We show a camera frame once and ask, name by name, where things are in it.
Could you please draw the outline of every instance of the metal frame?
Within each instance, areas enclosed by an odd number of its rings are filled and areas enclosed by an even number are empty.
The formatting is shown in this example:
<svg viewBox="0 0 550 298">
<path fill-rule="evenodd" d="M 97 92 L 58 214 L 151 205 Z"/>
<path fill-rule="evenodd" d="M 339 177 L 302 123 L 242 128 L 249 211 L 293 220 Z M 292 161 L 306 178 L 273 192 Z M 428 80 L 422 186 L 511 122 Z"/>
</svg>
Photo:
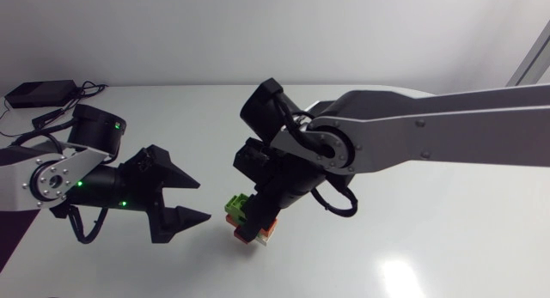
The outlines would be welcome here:
<svg viewBox="0 0 550 298">
<path fill-rule="evenodd" d="M 536 84 L 550 66 L 550 21 L 527 53 L 506 87 Z"/>
</svg>

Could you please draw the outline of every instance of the robotic arm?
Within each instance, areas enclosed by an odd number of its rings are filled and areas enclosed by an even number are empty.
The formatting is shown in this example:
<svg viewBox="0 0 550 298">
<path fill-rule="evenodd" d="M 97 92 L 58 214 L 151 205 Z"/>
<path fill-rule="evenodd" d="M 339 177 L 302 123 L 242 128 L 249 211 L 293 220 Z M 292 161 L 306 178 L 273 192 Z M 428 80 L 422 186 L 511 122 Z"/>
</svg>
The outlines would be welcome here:
<svg viewBox="0 0 550 298">
<path fill-rule="evenodd" d="M 279 211 L 309 192 L 334 214 L 353 216 L 358 201 L 347 186 L 356 173 L 411 160 L 550 167 L 548 86 L 420 99 L 351 91 L 302 111 L 269 79 L 241 118 L 260 140 L 249 138 L 234 166 L 257 193 L 233 198 L 226 211 L 235 236 L 246 243 L 265 241 Z M 315 188 L 325 180 L 350 200 L 350 209 L 321 197 Z"/>
<path fill-rule="evenodd" d="M 51 134 L 70 127 L 67 143 L 58 142 Z M 164 206 L 163 187 L 199 187 L 170 161 L 166 150 L 151 145 L 118 167 L 107 166 L 119 152 L 125 128 L 126 122 L 115 115 L 77 105 L 70 122 L 33 131 L 0 149 L 0 211 L 6 211 L 1 212 L 3 217 L 8 211 L 38 213 L 50 209 L 56 217 L 69 217 L 77 239 L 84 244 L 99 233 L 108 209 L 144 211 L 153 243 L 168 243 L 180 231 L 208 220 L 210 215 L 202 212 Z M 56 149 L 21 146 L 37 136 L 48 137 Z M 74 153 L 65 155 L 66 149 Z M 77 205 L 101 208 L 88 235 L 84 234 Z"/>
</svg>

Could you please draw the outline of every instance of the cable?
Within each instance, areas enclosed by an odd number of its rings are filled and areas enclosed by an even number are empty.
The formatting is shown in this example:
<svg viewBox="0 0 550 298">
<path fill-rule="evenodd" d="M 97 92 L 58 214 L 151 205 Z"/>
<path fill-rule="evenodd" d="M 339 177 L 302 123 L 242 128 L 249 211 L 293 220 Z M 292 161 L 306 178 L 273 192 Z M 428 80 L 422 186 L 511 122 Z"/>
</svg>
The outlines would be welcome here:
<svg viewBox="0 0 550 298">
<path fill-rule="evenodd" d="M 318 155 L 330 156 L 332 154 L 332 150 L 330 147 L 322 146 L 320 143 L 315 142 L 313 139 L 303 135 L 303 133 L 299 129 L 299 125 L 294 122 L 294 119 L 292 118 L 292 113 L 290 113 L 290 109 L 284 103 L 281 94 L 275 94 L 274 96 L 275 104 L 277 104 L 280 109 L 280 111 L 277 110 L 278 115 L 284 121 L 284 125 L 286 126 L 294 140 L 296 140 L 305 149 L 314 151 Z"/>
<path fill-rule="evenodd" d="M 350 209 L 334 208 L 331 204 L 327 203 L 327 201 L 320 195 L 319 191 L 317 191 L 316 188 L 311 190 L 311 194 L 313 195 L 315 200 L 317 200 L 317 202 L 321 204 L 321 206 L 325 207 L 325 210 L 329 210 L 337 216 L 351 217 L 358 212 L 358 199 L 355 197 L 355 194 L 353 194 L 353 192 L 347 187 L 342 192 L 340 192 L 340 194 L 344 195 L 350 200 Z"/>
<path fill-rule="evenodd" d="M 54 136 L 52 136 L 52 134 L 44 134 L 42 135 L 48 139 L 50 139 L 50 141 L 53 143 L 53 146 L 55 147 L 55 150 L 59 153 L 59 154 L 63 154 L 63 146 L 61 145 L 61 143 L 58 141 L 58 139 L 56 139 Z"/>
<path fill-rule="evenodd" d="M 106 161 L 102 161 L 102 162 L 101 162 L 101 165 L 110 164 L 110 163 L 114 162 L 114 160 L 116 160 L 117 157 L 119 157 L 119 150 L 118 150 L 118 149 L 117 149 L 117 151 L 114 153 L 114 155 L 113 155 L 111 158 L 109 158 L 109 159 L 106 160 Z"/>
<path fill-rule="evenodd" d="M 80 87 L 79 93 L 69 101 L 69 103 L 65 106 L 65 108 L 63 108 L 61 110 L 61 112 L 58 115 L 56 115 L 55 117 L 53 117 L 50 120 L 48 120 L 47 122 L 45 122 L 43 127 L 48 126 L 49 124 L 53 123 L 56 119 L 59 119 L 60 117 L 62 117 L 70 109 L 72 109 L 76 105 L 78 105 L 80 100 L 87 99 L 87 98 L 90 98 L 92 96 L 96 96 L 99 93 L 103 92 L 106 87 L 108 87 L 108 85 L 106 85 L 106 84 L 95 84 L 91 81 L 85 81 L 82 84 L 82 86 Z M 95 91 L 94 93 L 91 93 L 91 94 L 86 94 L 86 90 L 88 90 L 90 88 L 97 88 L 97 91 Z"/>
<path fill-rule="evenodd" d="M 3 99 L 3 106 L 6 107 L 6 110 L 2 113 L 2 115 L 0 115 L 0 119 L 2 119 L 3 116 L 4 116 L 6 113 L 8 113 L 8 111 L 9 111 L 9 107 L 8 107 L 8 105 L 6 105 L 6 99 Z"/>
<path fill-rule="evenodd" d="M 106 84 L 95 84 L 91 81 L 85 81 L 82 86 L 78 89 L 77 91 L 77 94 L 75 96 L 73 96 L 71 98 L 71 100 L 65 105 L 65 107 L 63 109 L 61 109 L 61 111 L 59 112 L 59 114 L 55 115 L 54 117 L 52 117 L 51 119 L 48 119 L 40 128 L 37 128 L 33 131 L 28 131 L 28 132 L 23 132 L 21 134 L 6 134 L 6 133 L 3 133 L 0 131 L 0 135 L 4 136 L 4 137 L 19 137 L 19 136 L 23 136 L 23 135 L 26 135 L 26 134 L 31 134 L 31 133 L 34 133 L 36 131 L 39 131 L 41 129 L 44 129 L 46 126 L 52 124 L 53 122 L 55 122 L 57 119 L 59 119 L 60 117 L 62 117 L 66 112 L 68 112 L 70 109 L 74 108 L 76 105 L 78 105 L 78 103 L 80 102 L 80 100 L 83 100 L 83 99 L 87 99 L 87 98 L 90 98 L 92 96 L 96 96 L 98 95 L 99 93 L 103 92 L 105 90 L 105 88 L 108 87 L 108 85 Z M 93 93 L 90 93 L 90 94 L 86 94 L 86 91 L 91 89 L 91 88 L 97 88 L 97 90 Z M 0 119 L 3 118 L 3 115 L 8 112 L 8 111 L 11 111 L 8 106 L 6 105 L 6 100 L 4 99 L 4 106 L 6 107 L 7 111 L 5 111 L 4 113 L 2 113 L 2 115 L 0 116 Z"/>
<path fill-rule="evenodd" d="M 25 143 L 27 140 L 33 139 L 35 137 L 43 136 L 45 134 L 51 134 L 51 133 L 56 132 L 56 131 L 61 131 L 61 130 L 68 129 L 69 127 L 71 127 L 75 123 L 76 123 L 76 120 L 72 119 L 71 121 L 65 122 L 65 123 L 60 124 L 60 125 L 48 127 L 48 128 L 41 129 L 41 130 L 30 131 L 28 133 L 22 134 L 19 138 L 17 138 L 14 142 L 12 142 L 11 145 L 12 146 L 20 146 L 23 143 Z"/>
<path fill-rule="evenodd" d="M 105 217 L 107 216 L 108 211 L 109 208 L 101 208 L 101 212 L 97 216 L 94 227 L 92 228 L 92 230 L 90 230 L 88 235 L 84 235 L 84 225 L 83 219 L 80 217 L 80 211 L 76 206 L 69 206 L 67 216 L 69 217 L 72 230 L 75 232 L 76 239 L 83 244 L 88 244 L 92 242 L 95 237 L 97 237 L 97 234 L 100 233 L 101 226 L 105 221 Z"/>
<path fill-rule="evenodd" d="M 306 116 L 310 119 L 315 119 L 315 116 L 313 114 L 308 113 L 308 112 L 303 111 L 303 110 L 298 110 L 298 111 L 295 111 L 295 112 L 292 113 L 292 116 L 301 116 L 301 115 Z"/>
</svg>

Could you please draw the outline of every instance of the power cord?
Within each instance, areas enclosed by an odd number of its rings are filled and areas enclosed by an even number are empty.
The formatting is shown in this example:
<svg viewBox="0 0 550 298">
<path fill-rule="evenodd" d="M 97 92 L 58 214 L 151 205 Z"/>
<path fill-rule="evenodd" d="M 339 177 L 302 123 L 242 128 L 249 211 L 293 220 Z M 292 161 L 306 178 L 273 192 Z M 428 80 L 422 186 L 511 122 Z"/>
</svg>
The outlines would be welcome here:
<svg viewBox="0 0 550 298">
<path fill-rule="evenodd" d="M 90 98 L 92 96 L 96 96 L 98 95 L 99 93 L 103 92 L 105 90 L 105 88 L 107 88 L 108 85 L 106 84 L 95 84 L 91 81 L 85 81 L 82 86 L 78 89 L 77 91 L 77 94 L 75 96 L 73 96 L 73 98 L 71 98 L 71 100 L 65 105 L 65 107 L 63 107 L 62 109 L 57 109 L 55 112 L 57 112 L 56 114 L 54 114 L 53 116 L 51 116 L 48 120 L 44 121 L 44 123 L 40 124 L 40 125 L 37 125 L 35 127 L 35 130 L 33 131 L 28 131 L 28 132 L 23 132 L 21 134 L 5 134 L 3 132 L 0 131 L 0 135 L 4 136 L 4 137 L 20 137 L 20 136 L 23 136 L 23 135 L 26 135 L 26 134 L 30 134 L 30 133 L 33 133 L 35 131 L 39 131 L 41 129 L 44 129 L 46 126 L 52 124 L 53 122 L 55 122 L 57 119 L 59 119 L 60 117 L 62 117 L 65 113 L 67 113 L 70 109 L 74 108 L 76 105 L 78 105 L 78 103 L 83 100 L 83 99 L 87 99 L 87 98 Z M 97 90 L 94 91 L 93 93 L 89 93 L 89 94 L 86 94 L 86 92 L 92 88 L 96 88 Z M 3 118 L 3 116 L 11 111 L 9 109 L 9 107 L 7 106 L 6 104 L 6 100 L 4 99 L 3 100 L 3 105 L 6 107 L 6 110 L 2 113 L 2 115 L 0 115 L 0 119 Z"/>
<path fill-rule="evenodd" d="M 101 212 L 99 216 L 97 216 L 94 227 L 88 235 L 84 235 L 84 225 L 83 219 L 80 217 L 80 211 L 76 206 L 69 206 L 67 216 L 69 217 L 72 230 L 75 232 L 76 239 L 83 244 L 92 242 L 95 237 L 97 237 L 97 234 L 100 233 L 101 226 L 103 226 L 103 222 L 105 221 L 108 211 L 108 208 L 101 208 Z"/>
</svg>

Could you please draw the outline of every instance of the white tabletop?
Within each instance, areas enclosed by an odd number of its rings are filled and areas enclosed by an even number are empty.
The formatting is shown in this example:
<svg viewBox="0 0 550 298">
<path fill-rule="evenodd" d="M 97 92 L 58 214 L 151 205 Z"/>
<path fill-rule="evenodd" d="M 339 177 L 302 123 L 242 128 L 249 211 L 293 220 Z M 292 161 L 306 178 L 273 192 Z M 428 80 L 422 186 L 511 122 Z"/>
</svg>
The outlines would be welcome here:
<svg viewBox="0 0 550 298">
<path fill-rule="evenodd" d="M 286 86 L 304 108 L 352 86 Z M 305 196 L 278 216 L 267 247 L 233 237 L 223 206 L 253 183 L 232 167 L 254 134 L 239 111 L 253 86 L 109 88 L 84 103 L 128 123 L 118 161 L 156 144 L 198 190 L 165 190 L 167 206 L 212 218 L 150 243 L 143 212 L 111 210 L 97 239 L 41 211 L 0 274 L 2 297 L 548 297 L 550 170 L 410 161 L 357 175 L 349 219 Z M 31 129 L 42 109 L 0 121 Z M 66 139 L 60 132 L 59 139 Z M 10 142 L 0 138 L 2 146 Z M 327 199 L 346 205 L 327 185 Z M 99 209 L 81 208 L 86 232 Z"/>
</svg>

